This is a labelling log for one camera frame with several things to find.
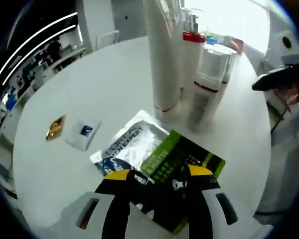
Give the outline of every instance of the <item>hand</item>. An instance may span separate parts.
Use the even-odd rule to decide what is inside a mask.
[[[295,105],[299,103],[299,83],[295,82],[294,86],[291,89],[286,91],[276,91],[277,95],[281,97],[289,96],[287,104]]]

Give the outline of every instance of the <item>chair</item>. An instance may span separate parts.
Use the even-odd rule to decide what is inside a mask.
[[[96,37],[95,50],[97,51],[104,47],[118,43],[119,32],[120,31],[115,30],[115,31],[111,31],[111,32],[108,32],[108,33],[105,33],[102,35],[98,35]]]

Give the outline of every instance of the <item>red stripe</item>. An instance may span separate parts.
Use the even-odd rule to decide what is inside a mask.
[[[169,108],[169,109],[167,109],[167,110],[163,110],[163,109],[158,108],[158,107],[156,107],[156,106],[154,106],[154,108],[157,109],[157,110],[159,110],[159,111],[162,111],[162,112],[167,112],[167,111],[170,111],[171,109],[173,109],[174,106],[176,106],[176,104],[173,105],[171,108]]]
[[[218,90],[213,90],[213,89],[211,89],[211,88],[208,88],[208,87],[206,87],[206,86],[203,86],[203,85],[197,83],[196,81],[194,81],[194,84],[197,85],[197,86],[199,86],[200,88],[202,88],[202,89],[204,89],[204,90],[207,90],[207,91],[210,91],[210,92],[212,92],[212,93],[217,93],[217,92],[218,92]]]
[[[204,42],[206,42],[206,36],[204,34],[184,31],[183,32],[183,40],[204,43]]]

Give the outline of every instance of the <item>gold packet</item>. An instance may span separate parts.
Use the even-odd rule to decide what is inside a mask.
[[[50,141],[54,138],[57,138],[61,135],[63,130],[65,116],[61,116],[57,120],[53,121],[49,127],[48,132],[46,133],[46,141]]]

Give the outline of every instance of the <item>blue logo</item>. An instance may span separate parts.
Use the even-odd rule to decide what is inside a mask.
[[[83,128],[81,129],[80,134],[83,135],[83,136],[85,136],[85,137],[88,137],[91,131],[92,131],[92,128],[89,127],[89,126],[87,126],[87,125],[85,125],[85,126],[83,126]]]

